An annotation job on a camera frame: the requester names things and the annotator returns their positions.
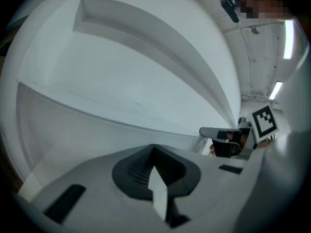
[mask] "black ceiling-mounted device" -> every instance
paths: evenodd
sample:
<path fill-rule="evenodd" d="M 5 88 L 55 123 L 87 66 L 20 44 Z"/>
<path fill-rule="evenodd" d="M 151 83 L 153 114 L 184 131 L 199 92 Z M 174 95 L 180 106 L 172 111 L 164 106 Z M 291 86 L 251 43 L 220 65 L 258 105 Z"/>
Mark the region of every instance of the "black ceiling-mounted device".
<path fill-rule="evenodd" d="M 234 4 L 232 0 L 220 0 L 220 3 L 224 10 L 228 13 L 233 22 L 238 23 L 240 20 L 234 10 Z"/>

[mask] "ceiling light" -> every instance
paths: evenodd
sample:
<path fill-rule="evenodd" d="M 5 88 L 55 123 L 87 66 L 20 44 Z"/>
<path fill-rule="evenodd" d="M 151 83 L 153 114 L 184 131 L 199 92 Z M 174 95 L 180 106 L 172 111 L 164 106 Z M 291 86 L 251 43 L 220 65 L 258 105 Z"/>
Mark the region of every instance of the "ceiling light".
<path fill-rule="evenodd" d="M 283 84 L 283 82 L 280 82 L 280 81 L 278 81 L 276 83 L 276 86 L 274 87 L 273 92 L 272 92 L 269 99 L 273 100 L 276 97 L 276 95 L 277 95 L 278 91 L 280 90 L 282 84 Z"/>
<path fill-rule="evenodd" d="M 286 28 L 286 42 L 285 42 L 284 59 L 290 59 L 292 57 L 293 44 L 294 44 L 293 20 L 286 20 L 285 28 Z"/>

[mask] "ceiling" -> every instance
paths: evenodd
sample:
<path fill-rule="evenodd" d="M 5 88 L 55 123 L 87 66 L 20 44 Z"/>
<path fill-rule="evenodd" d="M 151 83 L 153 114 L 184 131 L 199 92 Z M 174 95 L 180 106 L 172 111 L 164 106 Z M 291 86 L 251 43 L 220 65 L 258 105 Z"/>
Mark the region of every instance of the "ceiling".
<path fill-rule="evenodd" d="M 244 39 L 240 26 L 227 15 L 220 0 L 197 2 L 213 17 L 224 33 L 236 63 L 242 100 L 266 102 L 276 82 L 285 82 L 303 55 L 307 41 L 299 26 L 294 23 L 293 54 L 290 60 L 285 60 L 284 21 L 241 18 Z M 259 34 L 252 33 L 252 26 L 256 27 Z"/>

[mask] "black strip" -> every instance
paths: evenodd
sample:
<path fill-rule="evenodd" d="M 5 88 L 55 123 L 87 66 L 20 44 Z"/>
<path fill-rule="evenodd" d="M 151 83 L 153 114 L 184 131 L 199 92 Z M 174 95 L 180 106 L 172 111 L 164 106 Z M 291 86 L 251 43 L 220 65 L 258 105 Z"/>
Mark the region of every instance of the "black strip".
<path fill-rule="evenodd" d="M 237 173 L 237 174 L 240 174 L 243 171 L 243 168 L 235 167 L 235 166 L 228 166 L 228 165 L 221 165 L 219 169 L 232 172 L 232 173 Z"/>
<path fill-rule="evenodd" d="M 79 184 L 71 185 L 44 213 L 47 217 L 61 224 L 69 211 L 85 192 L 86 188 Z"/>

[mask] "light fixture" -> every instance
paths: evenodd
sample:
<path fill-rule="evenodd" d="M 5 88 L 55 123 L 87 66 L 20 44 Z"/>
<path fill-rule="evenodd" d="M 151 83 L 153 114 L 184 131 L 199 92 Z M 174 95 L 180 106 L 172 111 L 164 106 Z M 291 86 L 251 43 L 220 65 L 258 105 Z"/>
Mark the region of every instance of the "light fixture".
<path fill-rule="evenodd" d="M 286 42 L 285 42 L 284 59 L 290 59 L 292 57 L 293 45 L 294 45 L 294 22 L 293 20 L 285 21 L 285 29 L 286 29 Z"/>
<path fill-rule="evenodd" d="M 272 94 L 271 94 L 269 99 L 273 100 L 276 97 L 276 95 L 277 95 L 278 91 L 280 90 L 282 84 L 283 84 L 283 82 L 280 82 L 280 81 L 278 81 L 276 83 L 276 85 L 275 85 L 275 87 L 273 89 L 273 92 L 272 92 Z"/>

